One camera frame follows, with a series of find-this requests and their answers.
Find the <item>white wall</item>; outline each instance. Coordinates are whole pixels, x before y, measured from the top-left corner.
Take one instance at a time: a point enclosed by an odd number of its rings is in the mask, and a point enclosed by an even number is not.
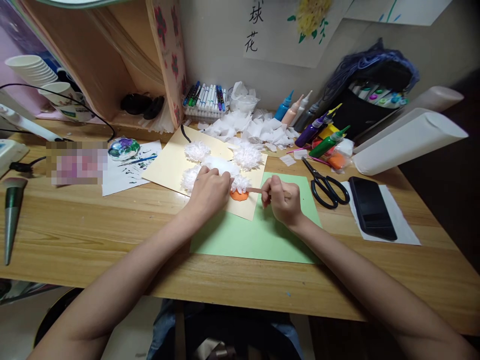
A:
[[[189,83],[232,86],[242,80],[256,89],[259,106],[267,109],[276,109],[292,89],[294,98],[313,90],[313,102],[343,56],[368,49],[379,37],[418,67],[420,82],[412,98],[480,68],[477,0],[453,0],[432,26],[343,19],[315,69],[244,58],[245,14],[251,6],[248,0],[180,0]]]

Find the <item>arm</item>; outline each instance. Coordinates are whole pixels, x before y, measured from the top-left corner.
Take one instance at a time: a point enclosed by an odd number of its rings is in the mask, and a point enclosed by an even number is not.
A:
[[[28,359],[100,359],[162,265],[227,203],[232,180],[203,166],[185,208],[82,291]]]
[[[386,325],[411,359],[476,359],[476,351],[406,287],[303,215],[296,184],[273,176],[262,202],[302,239],[345,287]],[[284,190],[292,198],[284,198]]]

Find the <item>scissors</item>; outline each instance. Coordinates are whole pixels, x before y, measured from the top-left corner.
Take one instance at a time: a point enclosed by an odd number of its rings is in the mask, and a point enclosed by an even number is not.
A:
[[[311,174],[313,175],[313,180],[310,182],[311,184],[311,193],[313,197],[325,208],[327,209],[336,209],[339,204],[346,205],[350,202],[350,195],[345,186],[343,186],[338,180],[335,180],[333,177],[330,176],[323,176],[317,170],[315,170],[312,165],[309,164],[307,159],[302,156],[301,160],[305,164],[305,166],[310,170]],[[335,184],[345,196],[345,199],[342,199],[335,190],[332,188],[332,184]],[[332,204],[325,202],[318,194],[317,187],[318,187],[328,196],[328,198],[332,201]]]

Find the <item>craft stick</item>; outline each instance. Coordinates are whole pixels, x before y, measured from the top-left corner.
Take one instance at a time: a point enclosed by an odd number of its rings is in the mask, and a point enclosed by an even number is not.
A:
[[[246,192],[247,193],[257,193],[257,194],[261,194],[262,193],[262,189],[258,188],[258,187],[247,187],[246,188]],[[290,191],[284,191],[283,192],[283,196],[286,197],[287,199],[290,199],[292,197],[292,194],[290,193]]]

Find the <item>wooden cabinet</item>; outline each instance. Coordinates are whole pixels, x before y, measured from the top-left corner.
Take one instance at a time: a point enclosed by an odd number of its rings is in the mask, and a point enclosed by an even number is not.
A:
[[[175,0],[130,0],[71,9],[17,0],[23,16],[112,124],[140,127],[120,110],[128,93],[163,95],[176,128],[186,91],[180,8]]]

